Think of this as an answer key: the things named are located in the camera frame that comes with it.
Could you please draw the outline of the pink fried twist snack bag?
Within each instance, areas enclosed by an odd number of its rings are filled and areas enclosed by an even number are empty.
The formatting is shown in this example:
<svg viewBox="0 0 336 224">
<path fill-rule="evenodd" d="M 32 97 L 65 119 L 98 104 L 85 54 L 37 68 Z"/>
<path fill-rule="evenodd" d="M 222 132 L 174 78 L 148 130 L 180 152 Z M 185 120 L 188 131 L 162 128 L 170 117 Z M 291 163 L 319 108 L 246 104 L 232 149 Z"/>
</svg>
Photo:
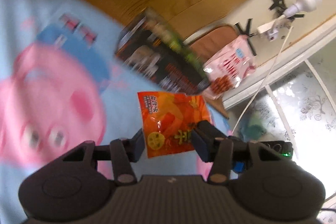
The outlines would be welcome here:
<svg viewBox="0 0 336 224">
<path fill-rule="evenodd" d="M 226 91 L 237 88 L 256 70 L 247 37 L 240 35 L 223 47 L 205 63 L 203 70 L 210 82 L 203 92 L 207 98 L 215 100 Z"/>
</svg>

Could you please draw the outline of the white power strip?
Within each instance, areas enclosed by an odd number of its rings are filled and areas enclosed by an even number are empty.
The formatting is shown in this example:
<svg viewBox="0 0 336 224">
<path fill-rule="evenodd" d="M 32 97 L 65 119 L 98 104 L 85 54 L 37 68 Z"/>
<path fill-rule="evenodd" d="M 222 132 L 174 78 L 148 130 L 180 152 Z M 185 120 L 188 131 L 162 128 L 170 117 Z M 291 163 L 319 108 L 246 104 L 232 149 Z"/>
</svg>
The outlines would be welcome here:
<svg viewBox="0 0 336 224">
<path fill-rule="evenodd" d="M 279 30 L 283 27 L 288 27 L 291 25 L 291 20 L 286 18 L 284 15 L 263 24 L 257 28 L 257 34 L 260 37 L 265 36 L 270 42 L 274 41 L 278 37 Z"/>
</svg>

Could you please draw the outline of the white light bulb lamp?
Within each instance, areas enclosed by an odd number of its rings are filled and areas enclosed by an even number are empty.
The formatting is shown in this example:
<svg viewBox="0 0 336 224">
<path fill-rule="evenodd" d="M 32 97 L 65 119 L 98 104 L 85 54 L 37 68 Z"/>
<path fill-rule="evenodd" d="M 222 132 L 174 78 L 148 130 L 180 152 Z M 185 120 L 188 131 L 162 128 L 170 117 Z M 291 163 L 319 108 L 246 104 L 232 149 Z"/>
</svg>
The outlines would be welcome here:
<svg viewBox="0 0 336 224">
<path fill-rule="evenodd" d="M 295 0 L 284 12 L 286 18 L 290 18 L 298 12 L 312 12 L 317 9 L 322 0 Z"/>
</svg>

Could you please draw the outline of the cartoon pig bed sheet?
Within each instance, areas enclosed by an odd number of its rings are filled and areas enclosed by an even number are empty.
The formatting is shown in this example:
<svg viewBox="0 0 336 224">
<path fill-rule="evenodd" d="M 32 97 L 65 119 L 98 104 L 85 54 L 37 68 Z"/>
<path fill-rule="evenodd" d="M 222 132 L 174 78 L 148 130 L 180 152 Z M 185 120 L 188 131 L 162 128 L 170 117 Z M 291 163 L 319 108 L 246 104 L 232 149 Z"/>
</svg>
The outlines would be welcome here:
<svg viewBox="0 0 336 224">
<path fill-rule="evenodd" d="M 1 0 L 1 223 L 21 223 L 21 182 L 85 140 L 142 126 L 157 86 L 114 54 L 122 26 L 81 0 Z"/>
</svg>

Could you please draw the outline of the orange red snack packet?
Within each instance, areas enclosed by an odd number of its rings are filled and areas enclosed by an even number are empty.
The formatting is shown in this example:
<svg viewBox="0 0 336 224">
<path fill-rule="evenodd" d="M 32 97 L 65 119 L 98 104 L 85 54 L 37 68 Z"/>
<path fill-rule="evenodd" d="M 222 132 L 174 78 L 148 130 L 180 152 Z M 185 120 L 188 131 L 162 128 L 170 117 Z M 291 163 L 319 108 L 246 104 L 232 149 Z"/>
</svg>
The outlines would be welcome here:
<svg viewBox="0 0 336 224">
<path fill-rule="evenodd" d="M 212 122 L 202 96 L 183 93 L 137 93 L 147 157 L 193 151 L 191 132 L 198 122 Z"/>
</svg>

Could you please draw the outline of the black sheep print box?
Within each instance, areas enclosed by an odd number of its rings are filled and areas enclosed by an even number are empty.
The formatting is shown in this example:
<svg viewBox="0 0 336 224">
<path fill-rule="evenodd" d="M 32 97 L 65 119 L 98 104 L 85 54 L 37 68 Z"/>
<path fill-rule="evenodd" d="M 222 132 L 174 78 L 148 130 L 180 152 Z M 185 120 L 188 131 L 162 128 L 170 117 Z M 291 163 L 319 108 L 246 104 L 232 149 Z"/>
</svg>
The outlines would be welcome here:
<svg viewBox="0 0 336 224">
<path fill-rule="evenodd" d="M 207 75 L 202 77 L 149 30 L 144 10 L 120 33 L 115 55 L 131 70 L 169 92 L 197 95 L 210 86 Z"/>
</svg>

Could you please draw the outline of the brown seat cushion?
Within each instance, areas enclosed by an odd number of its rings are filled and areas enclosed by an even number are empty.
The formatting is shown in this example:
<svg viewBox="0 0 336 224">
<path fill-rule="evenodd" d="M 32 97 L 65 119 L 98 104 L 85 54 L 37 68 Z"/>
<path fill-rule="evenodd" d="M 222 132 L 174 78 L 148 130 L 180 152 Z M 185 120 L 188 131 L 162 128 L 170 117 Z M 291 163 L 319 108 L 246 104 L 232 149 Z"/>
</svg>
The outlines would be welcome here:
<svg viewBox="0 0 336 224">
<path fill-rule="evenodd" d="M 189 44 L 191 50 L 201 59 L 207 61 L 224 46 L 235 40 L 239 34 L 231 25 L 222 25 L 201 35 Z"/>
</svg>

